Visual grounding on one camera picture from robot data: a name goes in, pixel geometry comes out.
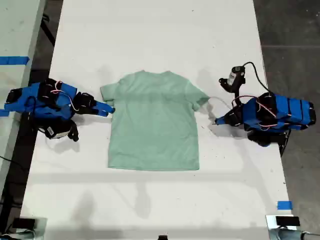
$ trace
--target white cable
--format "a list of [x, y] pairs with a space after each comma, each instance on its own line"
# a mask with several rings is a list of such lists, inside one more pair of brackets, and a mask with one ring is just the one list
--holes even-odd
[[263, 107], [265, 110], [267, 110], [272, 116], [274, 116], [274, 118], [277, 118], [277, 116], [269, 109], [267, 108], [265, 105], [263, 105], [262, 103], [255, 101], [257, 104], [259, 104], [261, 107]]
[[50, 93], [53, 93], [53, 94], [62, 93], [62, 94], [64, 94], [64, 95], [66, 95], [66, 96], [70, 99], [70, 104], [71, 104], [73, 110], [75, 110], [76, 112], [79, 111], [79, 109], [76, 109], [76, 108], [75, 108], [74, 103], [72, 102], [71, 97], [70, 97], [66, 92], [64, 92], [64, 91], [62, 91], [62, 90], [52, 90]]
[[57, 88], [57, 86], [58, 86], [59, 83], [62, 83], [62, 81], [57, 81], [57, 82], [55, 83], [55, 85], [54, 85], [54, 86], [55, 86], [55, 90], [59, 90], [59, 89]]

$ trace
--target t-shirt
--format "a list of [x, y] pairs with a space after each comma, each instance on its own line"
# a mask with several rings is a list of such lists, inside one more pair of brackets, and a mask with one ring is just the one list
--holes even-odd
[[101, 87], [112, 115], [108, 167], [145, 171], [199, 169], [194, 111], [209, 97], [170, 71], [139, 71]]

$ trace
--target gray floor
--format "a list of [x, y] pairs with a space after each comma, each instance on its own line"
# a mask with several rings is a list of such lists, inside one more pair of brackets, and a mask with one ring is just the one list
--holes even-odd
[[[269, 88], [276, 93], [311, 101], [320, 108], [320, 1], [254, 0]], [[56, 34], [61, 0], [45, 8]], [[40, 31], [32, 67], [48, 70], [52, 46]], [[293, 213], [302, 229], [320, 233], [320, 125], [294, 131], [282, 157]]]

